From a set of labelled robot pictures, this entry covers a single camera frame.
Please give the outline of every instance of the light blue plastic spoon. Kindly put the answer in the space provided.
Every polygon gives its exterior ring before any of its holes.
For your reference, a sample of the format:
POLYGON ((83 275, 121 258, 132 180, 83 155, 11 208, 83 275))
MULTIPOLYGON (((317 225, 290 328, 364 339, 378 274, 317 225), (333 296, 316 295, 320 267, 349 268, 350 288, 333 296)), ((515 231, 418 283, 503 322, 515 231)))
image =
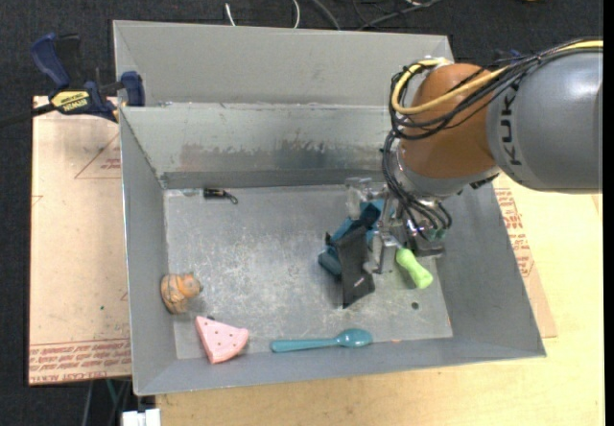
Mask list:
POLYGON ((314 349, 317 347, 330 347, 341 345, 343 347, 361 347, 373 342, 371 334, 363 329, 347 329, 333 339, 299 339, 289 341, 273 341, 271 351, 285 353, 300 349, 314 349))

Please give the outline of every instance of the yellow cable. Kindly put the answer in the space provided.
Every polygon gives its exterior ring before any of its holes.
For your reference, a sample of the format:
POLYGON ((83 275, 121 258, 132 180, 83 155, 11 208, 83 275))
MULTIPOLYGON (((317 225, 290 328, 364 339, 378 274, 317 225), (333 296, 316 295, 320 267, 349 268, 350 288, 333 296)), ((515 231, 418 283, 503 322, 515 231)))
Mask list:
MULTIPOLYGON (((603 41, 602 40, 585 40, 583 42, 577 42, 575 44, 570 44, 568 46, 565 46, 559 49, 558 52, 570 51, 572 49, 585 49, 585 48, 590 48, 590 47, 603 47, 603 41)), ((431 108, 436 107, 439 104, 447 102, 450 99, 456 97, 457 95, 460 95, 461 93, 472 92, 475 89, 487 83, 492 82, 495 78, 497 78, 499 75, 501 75, 504 71, 506 71, 509 68, 509 65, 504 66, 503 68, 493 71, 489 75, 485 75, 476 80, 472 80, 471 82, 466 83, 463 86, 460 86, 456 90, 445 93, 441 95, 440 97, 433 99, 431 102, 422 104, 421 106, 403 107, 399 104, 399 95, 401 93, 401 89, 405 86, 405 83, 415 74, 415 71, 417 71, 417 69, 419 69, 422 66, 433 67, 438 64, 442 64, 444 62, 449 62, 449 61, 446 61, 445 59, 425 59, 422 61, 418 61, 417 63, 410 66, 410 68, 398 80, 398 82, 396 83, 392 91, 392 94, 390 96, 390 103, 392 105, 392 108, 394 108, 394 110, 396 110, 400 114, 405 114, 405 115, 419 114, 420 112, 424 112, 425 110, 430 110, 431 108)))

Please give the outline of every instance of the gray metal bin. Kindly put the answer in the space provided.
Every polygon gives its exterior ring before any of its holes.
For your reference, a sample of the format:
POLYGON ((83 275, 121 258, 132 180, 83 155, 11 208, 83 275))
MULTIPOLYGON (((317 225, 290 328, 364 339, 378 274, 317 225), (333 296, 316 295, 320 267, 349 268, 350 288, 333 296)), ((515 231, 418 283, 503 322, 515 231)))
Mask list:
POLYGON ((435 276, 426 290, 390 267, 375 275, 375 293, 343 309, 317 263, 325 232, 347 215, 344 180, 382 181, 391 74, 425 55, 451 58, 445 37, 143 22, 114 30, 118 74, 138 71, 148 97, 120 116, 137 394, 545 354, 490 186, 445 202, 455 225, 444 255, 421 261, 435 276), (239 202, 205 199, 204 187, 239 202), (162 303, 167 272, 203 284, 187 314, 162 303), (248 328, 248 347, 211 365, 197 315, 248 328), (355 326, 374 344, 269 351, 274 339, 355 326))

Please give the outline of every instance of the bin floor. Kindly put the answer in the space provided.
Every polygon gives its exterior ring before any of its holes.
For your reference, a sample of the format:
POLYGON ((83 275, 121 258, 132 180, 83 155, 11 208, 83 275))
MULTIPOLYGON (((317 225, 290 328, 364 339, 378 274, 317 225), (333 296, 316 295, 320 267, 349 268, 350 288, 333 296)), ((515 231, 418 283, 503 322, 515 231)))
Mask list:
POLYGON ((324 235, 347 216, 342 185, 232 190, 205 199, 201 189, 165 191, 169 272, 194 272, 202 293, 175 319, 177 357, 204 356, 197 315, 249 330, 246 353, 270 352, 275 339, 333 337, 349 327, 375 342, 452 337, 436 259, 411 289, 396 264, 374 274, 375 293, 342 308, 341 283, 318 264, 324 235))

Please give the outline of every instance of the light green handle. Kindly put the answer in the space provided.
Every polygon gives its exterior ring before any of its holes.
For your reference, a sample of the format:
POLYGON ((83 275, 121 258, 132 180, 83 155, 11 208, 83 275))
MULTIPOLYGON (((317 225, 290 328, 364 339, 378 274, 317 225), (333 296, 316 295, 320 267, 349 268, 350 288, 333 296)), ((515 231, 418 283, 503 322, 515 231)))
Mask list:
POLYGON ((413 252, 408 248, 400 248, 396 252, 396 262, 407 270, 416 288, 422 290, 433 282, 433 275, 420 265, 413 252))

